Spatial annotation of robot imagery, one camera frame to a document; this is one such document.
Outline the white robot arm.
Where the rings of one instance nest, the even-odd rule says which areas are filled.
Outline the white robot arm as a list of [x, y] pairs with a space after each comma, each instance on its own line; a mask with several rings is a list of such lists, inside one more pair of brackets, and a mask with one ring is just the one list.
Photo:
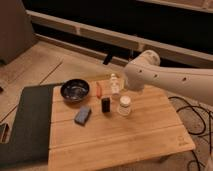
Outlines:
[[145, 50], [125, 66], [124, 74], [129, 90], [149, 84], [213, 106], [213, 69], [161, 67], [159, 55]]

